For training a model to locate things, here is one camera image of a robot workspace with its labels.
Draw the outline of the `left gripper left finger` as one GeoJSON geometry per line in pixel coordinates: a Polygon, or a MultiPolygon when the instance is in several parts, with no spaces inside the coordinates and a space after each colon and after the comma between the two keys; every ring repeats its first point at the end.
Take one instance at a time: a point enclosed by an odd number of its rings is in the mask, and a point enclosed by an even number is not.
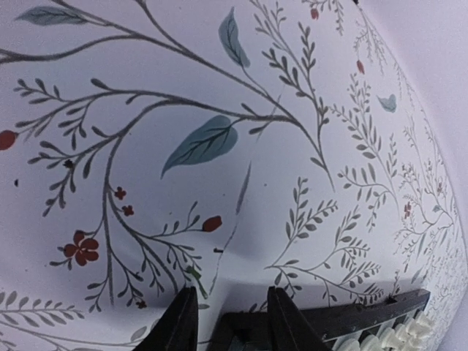
{"type": "Polygon", "coordinates": [[[185,287],[134,351],[194,351],[198,323],[197,290],[185,287]]]}

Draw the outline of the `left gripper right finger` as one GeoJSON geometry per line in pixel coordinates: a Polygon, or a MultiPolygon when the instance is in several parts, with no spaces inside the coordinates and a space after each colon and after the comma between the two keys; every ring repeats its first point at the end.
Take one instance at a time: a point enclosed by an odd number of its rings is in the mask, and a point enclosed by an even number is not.
{"type": "Polygon", "coordinates": [[[272,350],[329,350],[282,288],[269,287],[267,303],[268,337],[272,350]]]}

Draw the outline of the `black and grey chessboard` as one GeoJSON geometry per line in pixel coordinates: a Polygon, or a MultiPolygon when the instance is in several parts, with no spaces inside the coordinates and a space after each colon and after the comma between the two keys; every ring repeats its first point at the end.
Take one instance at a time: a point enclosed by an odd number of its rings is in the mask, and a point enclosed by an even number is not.
{"type": "MultiPolygon", "coordinates": [[[[378,325],[400,316],[424,312],[429,302],[427,290],[394,295],[372,306],[360,303],[318,309],[299,309],[312,329],[329,350],[337,340],[360,336],[365,330],[376,331],[378,325]]],[[[218,322],[208,343],[209,350],[272,350],[268,337],[267,310],[264,312],[230,312],[218,322]]]]}

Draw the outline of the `row of white chess pieces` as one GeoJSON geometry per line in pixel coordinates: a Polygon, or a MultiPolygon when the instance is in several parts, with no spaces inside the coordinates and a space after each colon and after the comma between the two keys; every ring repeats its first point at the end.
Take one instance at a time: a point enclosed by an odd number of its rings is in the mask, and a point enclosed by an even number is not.
{"type": "Polygon", "coordinates": [[[333,350],[422,350],[435,323],[424,312],[400,316],[378,325],[376,331],[365,330],[360,336],[337,340],[333,350]]]}

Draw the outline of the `floral patterned table mat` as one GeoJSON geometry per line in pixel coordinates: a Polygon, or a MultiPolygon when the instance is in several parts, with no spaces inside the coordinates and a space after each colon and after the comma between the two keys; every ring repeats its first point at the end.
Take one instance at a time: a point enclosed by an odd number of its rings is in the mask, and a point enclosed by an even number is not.
{"type": "Polygon", "coordinates": [[[269,287],[427,290],[467,247],[436,130],[357,1],[3,1],[1,348],[134,350],[195,287],[197,350],[269,287]]]}

